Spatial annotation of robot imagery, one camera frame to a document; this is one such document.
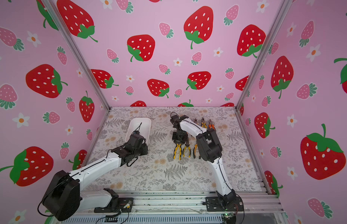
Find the yellow black combination pliers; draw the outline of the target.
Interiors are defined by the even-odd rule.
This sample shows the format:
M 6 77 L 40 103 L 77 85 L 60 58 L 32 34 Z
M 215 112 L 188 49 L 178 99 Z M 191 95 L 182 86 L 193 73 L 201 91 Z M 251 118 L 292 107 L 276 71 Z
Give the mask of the yellow black combination pliers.
M 182 157 L 182 148 L 181 148 L 182 144 L 181 143 L 176 143 L 176 147 L 174 149 L 174 153 L 173 153 L 173 159 L 178 158 L 178 160 L 181 160 Z

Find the small yellow diagonal pliers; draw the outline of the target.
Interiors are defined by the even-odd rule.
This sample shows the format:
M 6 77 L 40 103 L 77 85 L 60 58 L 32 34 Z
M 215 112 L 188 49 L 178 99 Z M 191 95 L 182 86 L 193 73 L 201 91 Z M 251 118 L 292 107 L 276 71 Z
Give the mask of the small yellow diagonal pliers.
M 189 143 L 186 143 L 183 150 L 182 150 L 182 156 L 185 157 L 186 156 L 186 151 L 188 151 L 188 158 L 191 157 L 191 147 Z

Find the white plastic storage box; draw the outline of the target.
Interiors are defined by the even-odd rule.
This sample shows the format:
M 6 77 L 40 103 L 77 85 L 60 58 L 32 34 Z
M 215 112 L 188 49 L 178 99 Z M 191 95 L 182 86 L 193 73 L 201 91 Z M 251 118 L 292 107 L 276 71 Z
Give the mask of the white plastic storage box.
M 146 143 L 149 144 L 151 126 L 152 121 L 150 118 L 140 117 L 132 119 L 129 123 L 125 142 L 129 140 L 129 137 L 134 131 L 139 131 L 139 134 L 143 136 L 146 139 Z

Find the yellow black handled pliers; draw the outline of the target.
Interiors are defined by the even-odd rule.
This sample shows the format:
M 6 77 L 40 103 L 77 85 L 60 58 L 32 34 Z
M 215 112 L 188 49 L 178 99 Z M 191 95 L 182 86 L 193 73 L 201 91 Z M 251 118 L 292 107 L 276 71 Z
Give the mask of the yellow black handled pliers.
M 202 128 L 205 128 L 205 129 L 208 128 L 207 122 L 206 122 L 206 120 L 205 120 L 204 118 L 201 119 L 201 127 L 202 127 Z

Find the orange handled pliers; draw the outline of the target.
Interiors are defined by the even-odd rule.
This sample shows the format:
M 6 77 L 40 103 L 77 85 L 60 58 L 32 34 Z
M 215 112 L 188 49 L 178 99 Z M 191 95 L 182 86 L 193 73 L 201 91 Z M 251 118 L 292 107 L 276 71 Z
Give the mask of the orange handled pliers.
M 211 119 L 209 119 L 209 128 L 215 130 L 215 125 L 214 125 L 214 123 L 213 123 L 213 121 Z

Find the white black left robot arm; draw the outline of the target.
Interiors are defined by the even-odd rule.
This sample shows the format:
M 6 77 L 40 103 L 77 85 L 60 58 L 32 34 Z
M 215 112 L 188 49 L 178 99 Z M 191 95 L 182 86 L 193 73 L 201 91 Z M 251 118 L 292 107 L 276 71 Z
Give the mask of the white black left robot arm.
M 102 175 L 124 165 L 130 167 L 138 157 L 148 154 L 145 137 L 135 131 L 128 142 L 110 149 L 106 156 L 80 169 L 57 172 L 50 182 L 40 204 L 58 221 L 65 221 L 76 212 L 95 209 L 98 212 L 116 212 L 119 196 L 110 188 L 95 193 L 82 191 Z

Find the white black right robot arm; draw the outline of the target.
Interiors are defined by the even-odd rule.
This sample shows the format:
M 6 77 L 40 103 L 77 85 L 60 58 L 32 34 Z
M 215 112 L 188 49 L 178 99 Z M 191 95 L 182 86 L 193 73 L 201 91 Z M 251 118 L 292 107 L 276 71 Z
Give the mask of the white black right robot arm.
M 234 204 L 237 195 L 231 186 L 223 167 L 223 148 L 216 134 L 216 130 L 204 128 L 194 123 L 188 116 L 173 115 L 170 119 L 173 128 L 172 140 L 177 143 L 186 143 L 188 134 L 196 138 L 196 144 L 201 159 L 206 161 L 213 171 L 218 196 L 217 205 L 227 211 Z

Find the floral patterned table mat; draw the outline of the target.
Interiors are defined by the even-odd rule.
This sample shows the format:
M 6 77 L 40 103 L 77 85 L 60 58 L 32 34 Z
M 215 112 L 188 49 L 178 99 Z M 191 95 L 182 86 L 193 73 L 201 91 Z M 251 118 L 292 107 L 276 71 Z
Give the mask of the floral patterned table mat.
M 172 141 L 170 115 L 176 112 L 191 119 L 213 121 L 223 147 L 223 166 L 236 191 L 261 191 L 258 178 L 240 129 L 235 110 L 229 107 L 115 107 L 111 110 L 88 162 L 104 157 L 109 149 L 125 143 L 130 122 L 147 117 L 152 121 L 148 154 L 131 167 L 122 166 L 101 176 L 86 190 L 111 188 L 117 191 L 214 191 L 216 180 L 206 161 L 193 150 L 179 158 Z

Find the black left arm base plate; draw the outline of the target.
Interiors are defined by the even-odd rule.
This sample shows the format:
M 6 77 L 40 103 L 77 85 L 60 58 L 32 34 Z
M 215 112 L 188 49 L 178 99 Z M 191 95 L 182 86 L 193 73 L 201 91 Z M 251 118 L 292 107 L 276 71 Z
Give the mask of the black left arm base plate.
M 97 207 L 94 209 L 94 213 L 119 213 L 119 212 L 131 212 L 134 198 L 116 198 L 106 207 L 100 208 Z

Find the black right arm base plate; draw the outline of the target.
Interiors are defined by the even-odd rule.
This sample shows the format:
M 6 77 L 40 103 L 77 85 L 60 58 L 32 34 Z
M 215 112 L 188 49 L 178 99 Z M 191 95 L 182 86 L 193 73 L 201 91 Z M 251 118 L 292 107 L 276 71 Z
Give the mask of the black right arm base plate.
M 244 210 L 243 201 L 236 196 L 234 199 L 225 197 L 206 197 L 202 205 L 208 212 L 241 212 Z

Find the aluminium rail frame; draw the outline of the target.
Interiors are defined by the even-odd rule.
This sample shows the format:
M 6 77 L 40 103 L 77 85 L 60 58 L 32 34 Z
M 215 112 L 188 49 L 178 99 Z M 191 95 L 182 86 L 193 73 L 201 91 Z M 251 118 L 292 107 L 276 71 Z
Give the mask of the aluminium rail frame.
M 288 216 L 274 195 L 262 192 L 239 192 L 241 212 L 208 212 L 202 205 L 204 192 L 117 192 L 121 198 L 134 198 L 131 212 L 94 213 L 94 209 L 76 212 L 63 224 L 288 224 Z

